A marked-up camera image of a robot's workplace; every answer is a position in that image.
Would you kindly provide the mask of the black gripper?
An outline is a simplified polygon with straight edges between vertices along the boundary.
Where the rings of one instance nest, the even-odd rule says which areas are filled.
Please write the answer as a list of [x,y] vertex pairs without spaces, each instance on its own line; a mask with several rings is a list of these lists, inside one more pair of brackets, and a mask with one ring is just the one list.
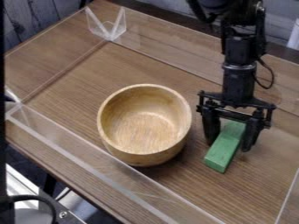
[[220,133],[220,118],[246,124],[242,151],[248,152],[259,133],[271,127],[276,105],[259,100],[255,95],[258,64],[234,66],[223,64],[223,86],[220,92],[200,91],[198,111],[206,141],[212,145]]

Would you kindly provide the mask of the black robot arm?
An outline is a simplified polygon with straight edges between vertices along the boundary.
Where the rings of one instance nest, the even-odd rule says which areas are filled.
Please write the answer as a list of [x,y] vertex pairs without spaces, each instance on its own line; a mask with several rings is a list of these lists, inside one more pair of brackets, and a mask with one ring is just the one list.
[[271,127],[276,105],[254,96],[258,66],[267,53],[266,7],[263,0],[187,0],[192,13],[206,24],[219,22],[223,82],[219,93],[200,91],[198,111],[204,136],[214,143],[220,119],[246,124],[242,150],[250,151],[260,131]]

